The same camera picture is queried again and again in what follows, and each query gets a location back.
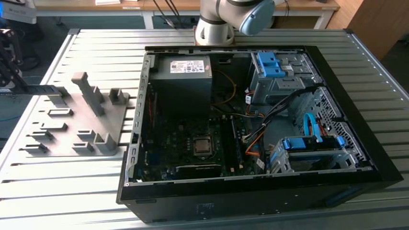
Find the table leg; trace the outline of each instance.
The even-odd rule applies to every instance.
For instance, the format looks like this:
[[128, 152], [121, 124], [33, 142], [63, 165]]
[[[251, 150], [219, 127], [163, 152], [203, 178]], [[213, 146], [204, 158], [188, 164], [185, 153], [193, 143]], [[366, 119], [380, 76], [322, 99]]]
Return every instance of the table leg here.
[[330, 21], [332, 14], [333, 14], [333, 11], [322, 11], [322, 14], [321, 14], [321, 16], [317, 20], [316, 25], [314, 25], [316, 30], [326, 28], [326, 25]]
[[56, 21], [56, 25], [63, 25], [61, 19], [63, 17], [53, 17]]
[[152, 11], [143, 11], [141, 12], [143, 21], [145, 23], [145, 29], [152, 30], [153, 28], [153, 12]]

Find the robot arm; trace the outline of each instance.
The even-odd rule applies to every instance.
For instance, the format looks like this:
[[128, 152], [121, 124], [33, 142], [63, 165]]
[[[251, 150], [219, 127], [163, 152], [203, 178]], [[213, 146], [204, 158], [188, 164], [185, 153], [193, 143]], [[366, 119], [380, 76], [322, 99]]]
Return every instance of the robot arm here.
[[272, 0], [201, 0], [196, 42], [204, 46], [229, 45], [233, 27], [252, 36], [267, 27], [273, 12]]

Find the open computer tower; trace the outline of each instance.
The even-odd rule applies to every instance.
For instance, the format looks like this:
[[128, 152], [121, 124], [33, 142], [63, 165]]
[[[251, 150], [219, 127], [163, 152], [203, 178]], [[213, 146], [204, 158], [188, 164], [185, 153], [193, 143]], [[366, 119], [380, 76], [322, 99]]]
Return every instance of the open computer tower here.
[[117, 202], [144, 222], [334, 207], [402, 177], [314, 46], [148, 47]]

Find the floor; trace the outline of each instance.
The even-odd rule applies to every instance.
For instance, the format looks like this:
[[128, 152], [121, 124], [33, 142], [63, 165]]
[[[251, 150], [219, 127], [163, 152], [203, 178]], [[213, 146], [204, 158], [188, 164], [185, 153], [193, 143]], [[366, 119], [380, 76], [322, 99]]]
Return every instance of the floor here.
[[[164, 24], [160, 17], [155, 17], [153, 22], [157, 29], [169, 28], [169, 26]], [[41, 27], [45, 37], [41, 41], [32, 44], [37, 55], [41, 58], [41, 63], [33, 70], [25, 71], [23, 73], [25, 81], [31, 84], [40, 83], [53, 57], [60, 49], [60, 45], [65, 39], [69, 28], [144, 29], [143, 19], [137, 16], [63, 17], [63, 24], [59, 26], [56, 25], [55, 18], [39, 17], [37, 23]], [[183, 23], [187, 28], [191, 28], [195, 25], [195, 22], [191, 22], [191, 17], [184, 17]], [[405, 46], [404, 42], [398, 42], [381, 63], [394, 78], [398, 80], [402, 87], [406, 89], [406, 91], [409, 91], [409, 77], [406, 67], [406, 64], [409, 63], [409, 45]], [[0, 100], [0, 150], [5, 144], [7, 138], [13, 131], [19, 117], [24, 112], [29, 99], [29, 96], [13, 96], [1, 98]]]

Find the slatted aluminum table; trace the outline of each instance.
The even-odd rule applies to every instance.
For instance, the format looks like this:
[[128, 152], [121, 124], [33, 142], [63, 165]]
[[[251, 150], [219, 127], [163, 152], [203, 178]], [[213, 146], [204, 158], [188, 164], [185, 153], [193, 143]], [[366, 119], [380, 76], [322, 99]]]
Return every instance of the slatted aluminum table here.
[[[44, 96], [33, 96], [0, 154], [1, 229], [390, 229], [409, 226], [409, 95], [354, 34], [268, 30], [236, 35], [237, 45], [317, 46], [405, 180], [332, 209], [145, 225], [116, 204], [123, 155], [27, 158], [17, 154]], [[71, 87], [85, 71], [101, 91], [123, 88], [129, 100], [120, 144], [131, 140], [145, 46], [193, 45], [191, 30], [81, 30], [71, 33], [43, 84]]]

